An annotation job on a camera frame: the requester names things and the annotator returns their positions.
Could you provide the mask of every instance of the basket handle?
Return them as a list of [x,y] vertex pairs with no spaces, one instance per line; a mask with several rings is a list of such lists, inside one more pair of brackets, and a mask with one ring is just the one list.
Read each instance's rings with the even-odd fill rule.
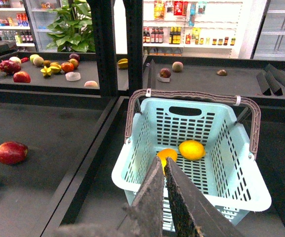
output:
[[[254,155],[254,159],[256,159],[259,133],[260,133],[260,124],[261,124],[261,110],[257,105],[257,103],[255,103],[253,100],[240,96],[214,95],[214,94],[196,92],[196,91],[162,91],[162,90],[152,89],[151,92],[151,89],[137,90],[132,94],[132,96],[129,99],[124,143],[126,143],[127,139],[131,136],[132,122],[135,111],[141,113],[140,103],[137,103],[139,102],[138,99],[140,97],[146,97],[146,96],[158,97],[158,98],[191,98],[191,99],[208,100],[211,102],[218,102],[224,104],[232,104],[236,106],[238,106],[239,104],[247,106],[252,111],[249,149],[250,152]],[[245,110],[241,113],[241,115],[238,116],[237,122],[239,122],[239,120],[246,115],[248,108],[245,108]]]

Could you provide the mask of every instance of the red apple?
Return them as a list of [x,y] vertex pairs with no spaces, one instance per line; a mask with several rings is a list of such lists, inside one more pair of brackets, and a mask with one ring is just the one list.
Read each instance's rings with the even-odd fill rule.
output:
[[169,68],[162,68],[160,71],[160,77],[169,78],[171,76],[171,71]]
[[69,62],[73,64],[74,69],[77,69],[77,68],[78,68],[79,62],[78,62],[78,60],[76,60],[75,58],[71,58],[71,59],[69,60]]
[[16,164],[26,159],[28,147],[19,142],[4,142],[0,145],[0,162]]
[[80,56],[76,53],[71,53],[70,56],[69,56],[69,59],[76,59],[78,62],[80,61]]
[[30,83],[31,79],[27,72],[20,71],[14,74],[14,82]]

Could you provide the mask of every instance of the lemon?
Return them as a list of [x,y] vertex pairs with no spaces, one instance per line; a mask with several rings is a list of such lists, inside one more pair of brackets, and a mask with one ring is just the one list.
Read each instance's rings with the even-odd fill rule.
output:
[[200,142],[194,140],[182,142],[179,145],[178,150],[185,159],[189,160],[199,160],[206,155],[204,146]]
[[166,158],[171,157],[175,162],[177,161],[177,152],[172,148],[166,148],[157,153],[157,156],[161,159],[162,168],[164,172],[164,167],[166,166]]

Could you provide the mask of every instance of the potted plant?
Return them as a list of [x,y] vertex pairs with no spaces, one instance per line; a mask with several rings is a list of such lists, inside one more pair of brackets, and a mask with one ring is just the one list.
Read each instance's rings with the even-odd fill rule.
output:
[[47,49],[58,52],[95,52],[90,7],[86,0],[62,0],[62,7],[48,10],[56,12],[55,21],[48,25],[53,40]]

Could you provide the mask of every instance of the glass door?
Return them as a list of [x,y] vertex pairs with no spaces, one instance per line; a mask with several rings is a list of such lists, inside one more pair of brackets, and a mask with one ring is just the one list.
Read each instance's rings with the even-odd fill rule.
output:
[[270,0],[253,59],[285,60],[285,0]]
[[48,12],[48,9],[55,9],[61,6],[59,0],[26,0],[28,13],[33,26],[33,34],[35,35],[37,49],[39,52],[57,51],[56,49],[47,49],[46,46],[52,42],[47,35],[47,26],[50,25],[56,17],[56,13]]

